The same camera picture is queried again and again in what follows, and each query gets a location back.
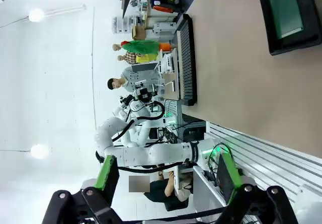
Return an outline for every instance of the red object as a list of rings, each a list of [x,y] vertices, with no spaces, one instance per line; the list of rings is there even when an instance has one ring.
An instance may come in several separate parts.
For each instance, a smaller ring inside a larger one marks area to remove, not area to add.
[[[158,10],[160,12],[173,13],[173,9],[168,9],[161,6],[153,6],[153,9]]]
[[[123,41],[122,43],[121,43],[121,46],[123,46],[124,44],[128,44],[129,42],[128,41]]]

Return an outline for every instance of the black hair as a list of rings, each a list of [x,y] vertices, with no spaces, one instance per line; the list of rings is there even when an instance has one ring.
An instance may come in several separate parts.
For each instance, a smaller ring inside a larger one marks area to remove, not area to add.
[[[112,90],[113,89],[113,85],[112,85],[112,82],[114,81],[113,78],[110,78],[108,81],[107,81],[107,87]]]

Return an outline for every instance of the man in gray shirt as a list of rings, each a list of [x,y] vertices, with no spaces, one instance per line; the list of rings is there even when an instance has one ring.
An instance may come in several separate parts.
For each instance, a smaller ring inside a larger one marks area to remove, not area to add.
[[[107,81],[107,87],[112,89],[117,89],[124,87],[128,92],[134,92],[135,83],[142,80],[146,80],[144,85],[147,87],[148,91],[152,90],[152,84],[158,84],[158,71],[157,70],[145,70],[145,71],[132,71],[132,67],[126,68],[121,74],[121,78],[111,78]]]

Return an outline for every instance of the cardboard box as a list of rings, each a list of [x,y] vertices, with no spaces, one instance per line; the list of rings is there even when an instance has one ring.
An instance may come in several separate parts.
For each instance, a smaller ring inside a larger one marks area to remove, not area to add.
[[[133,26],[132,28],[133,40],[144,40],[145,39],[145,28],[144,26]]]

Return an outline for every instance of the orange shorts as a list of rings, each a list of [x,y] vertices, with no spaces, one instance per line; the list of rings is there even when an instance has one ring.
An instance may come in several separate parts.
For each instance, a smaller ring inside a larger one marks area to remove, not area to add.
[[[159,51],[171,51],[171,45],[169,43],[159,43]]]

